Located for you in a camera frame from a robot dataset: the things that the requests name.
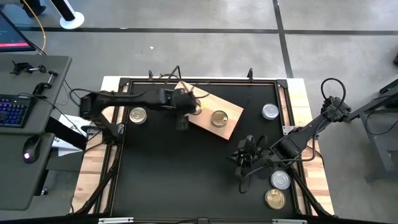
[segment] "wooden board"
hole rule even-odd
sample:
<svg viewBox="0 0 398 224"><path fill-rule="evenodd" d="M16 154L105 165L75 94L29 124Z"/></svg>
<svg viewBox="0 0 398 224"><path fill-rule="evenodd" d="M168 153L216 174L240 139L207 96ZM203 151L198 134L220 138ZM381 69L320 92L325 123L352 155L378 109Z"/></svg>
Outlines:
<svg viewBox="0 0 398 224"><path fill-rule="evenodd" d="M192 85L185 82L184 84L189 90L192 89ZM184 85L182 82L179 82L175 88L184 88ZM193 88L192 92L196 97L208 94L205 90L197 87ZM212 94L198 100L201 104L201 112L198 115L188 115L189 122L229 140L242 115L243 108ZM211 115L218 110L224 111L228 115L228 122L222 128L217 128L211 123Z"/></svg>
<svg viewBox="0 0 398 224"><path fill-rule="evenodd" d="M117 91L119 86L120 78L137 78L137 77L104 77L103 84L101 90L107 91ZM290 104L292 105L293 117L296 126L305 126L312 120L312 115L310 111L310 104L307 98L307 92L305 90L304 80L301 78L288 78L287 83L289 86L289 96L290 96ZM284 92L280 89L280 96L284 98ZM284 100L281 101L282 110L284 112L284 118L286 124L289 121L289 117L287 116L287 104ZM118 121L121 120L123 109L119 110ZM113 108L107 108L103 111L108 120L111 120L113 115ZM96 144L98 139L101 139L101 136L97 136L93 142L89 142L87 147L90 147ZM318 143L316 144L316 149L320 152ZM308 158L312 153L309 149L303 152L303 158ZM87 152L83 165L81 167L80 175L78 178L78 183L75 189L75 196L73 198L73 206L75 211L81 208L86 200L90 197L90 195L94 192L95 188L98 186L98 182L100 179L100 173L102 168L102 163L105 155L105 147L98 146L95 150ZM333 206L331 204L330 194L328 183L326 180L325 170L323 169L322 160L319 157L316 157L311 162L304 162L304 173L305 178L307 180L307 186L311 190L312 194L314 194L315 198L321 203L323 208L331 213L333 212ZM296 185L297 197L298 197L298 205L303 214L305 214L305 205L303 200L303 195L301 193L300 188ZM103 200L101 204L100 211L102 212L104 206L106 205L107 195L109 193L109 184L104 189Z"/></svg>

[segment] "concrete floor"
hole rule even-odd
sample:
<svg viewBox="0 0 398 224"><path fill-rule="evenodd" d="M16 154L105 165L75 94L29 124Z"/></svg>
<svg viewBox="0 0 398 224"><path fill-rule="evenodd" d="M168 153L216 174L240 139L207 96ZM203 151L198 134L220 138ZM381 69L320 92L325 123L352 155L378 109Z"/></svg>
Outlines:
<svg viewBox="0 0 398 224"><path fill-rule="evenodd" d="M272 0L70 0L84 13L84 27L101 28L197 28L278 29ZM58 27L59 15L51 4L40 19L46 27ZM346 103L359 108L395 80L398 68L392 60L398 53L398 35L380 30L398 30L395 0L279 0L285 30L358 30L353 35L278 34L188 34L188 33L96 33L48 32L49 55L73 58L67 76L73 88L99 90L106 75L146 75L169 72L180 65L184 76L244 77L250 67L255 77L304 78L315 117L320 112L320 84L339 78L347 88ZM16 6L4 12L19 26L37 26ZM361 31L379 30L375 35ZM41 32L24 32L37 45ZM338 85L328 84L327 95L340 96ZM60 95L59 103L66 101ZM69 103L60 106L77 114ZM374 169L373 149L359 120L332 124L322 132L320 146L335 213L343 218L396 223L398 183L379 180L367 183L364 176ZM75 188L77 174L57 172L48 196L35 198L25 212L0 212L0 220L64 215Z"/></svg>

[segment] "tin can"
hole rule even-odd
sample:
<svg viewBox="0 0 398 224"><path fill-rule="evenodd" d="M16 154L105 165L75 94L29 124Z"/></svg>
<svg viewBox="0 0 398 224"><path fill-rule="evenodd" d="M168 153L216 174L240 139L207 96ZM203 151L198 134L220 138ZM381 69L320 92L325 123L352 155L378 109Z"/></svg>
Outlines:
<svg viewBox="0 0 398 224"><path fill-rule="evenodd" d="M270 189L267 191L265 200L270 208L281 209L286 204L286 198L283 192L278 189Z"/></svg>
<svg viewBox="0 0 398 224"><path fill-rule="evenodd" d="M275 105L273 105L272 103L267 103L266 105L264 105L264 107L262 108L261 111L262 116L265 119L268 120L273 120L276 117L278 117L279 115L279 109L278 107L276 107Z"/></svg>
<svg viewBox="0 0 398 224"><path fill-rule="evenodd" d="M143 108L134 108L130 111L130 120L136 124L142 124L147 120L147 112Z"/></svg>
<svg viewBox="0 0 398 224"><path fill-rule="evenodd" d="M290 186L290 177L285 171L277 170L271 175L271 184L279 190L285 190Z"/></svg>
<svg viewBox="0 0 398 224"><path fill-rule="evenodd" d="M222 128L226 126L226 123L228 122L228 115L224 111L215 111L211 115L211 123L217 127L217 128Z"/></svg>

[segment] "computer screen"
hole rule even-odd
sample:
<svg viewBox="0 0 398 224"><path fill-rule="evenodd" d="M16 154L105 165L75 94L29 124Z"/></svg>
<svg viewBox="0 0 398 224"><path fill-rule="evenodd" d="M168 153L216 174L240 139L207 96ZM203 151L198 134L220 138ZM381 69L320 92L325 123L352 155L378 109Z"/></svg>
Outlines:
<svg viewBox="0 0 398 224"><path fill-rule="evenodd" d="M0 52L21 52L35 50L27 38L0 11Z"/></svg>

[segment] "backlit keyboard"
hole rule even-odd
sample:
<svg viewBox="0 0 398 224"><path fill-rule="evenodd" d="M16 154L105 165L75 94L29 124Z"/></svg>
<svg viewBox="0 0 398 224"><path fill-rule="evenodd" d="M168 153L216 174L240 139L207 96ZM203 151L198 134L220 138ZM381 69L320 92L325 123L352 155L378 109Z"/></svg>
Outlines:
<svg viewBox="0 0 398 224"><path fill-rule="evenodd" d="M0 127L23 128L34 103L30 96L0 95Z"/></svg>

